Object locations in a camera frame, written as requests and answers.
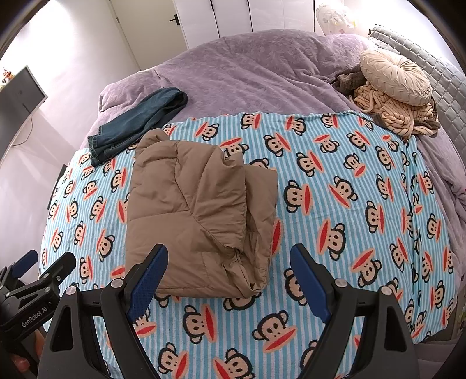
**wall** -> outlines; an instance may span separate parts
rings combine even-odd
[[[431,22],[408,0],[344,0],[358,21],[356,32],[367,36],[375,24],[383,25],[417,43],[435,56],[460,66],[452,51]]]
[[[53,185],[95,121],[101,90],[138,70],[106,0],[51,0],[0,60],[13,72],[26,64],[48,99],[28,141],[0,166],[0,266],[39,251]],[[27,124],[16,143],[29,131]],[[34,269],[26,274],[36,278]]]

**dark blue jeans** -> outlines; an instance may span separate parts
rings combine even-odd
[[[134,108],[101,125],[99,134],[88,137],[92,166],[109,161],[149,130],[163,127],[187,102],[188,96],[178,88],[160,88]]]

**metal screw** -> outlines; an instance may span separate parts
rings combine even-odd
[[[76,292],[76,287],[75,286],[69,286],[67,289],[66,289],[66,294],[67,295],[72,295]]]
[[[110,285],[111,285],[113,288],[120,288],[120,287],[123,285],[123,280],[121,280],[121,279],[114,279],[114,280],[112,280],[112,282],[110,283]]]
[[[348,282],[345,279],[338,278],[335,279],[335,284],[337,285],[337,287],[345,288],[348,285]]]
[[[384,295],[390,296],[391,295],[391,289],[383,286],[382,289],[380,290]]]

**door handle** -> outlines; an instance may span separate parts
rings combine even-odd
[[[175,21],[176,24],[179,26],[179,19],[178,19],[178,15],[177,14],[174,14],[173,15],[175,18],[172,18],[171,20],[168,20],[169,22],[172,22],[172,21]]]

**beige door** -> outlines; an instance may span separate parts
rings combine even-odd
[[[186,50],[172,0],[110,0],[124,35],[142,70]]]

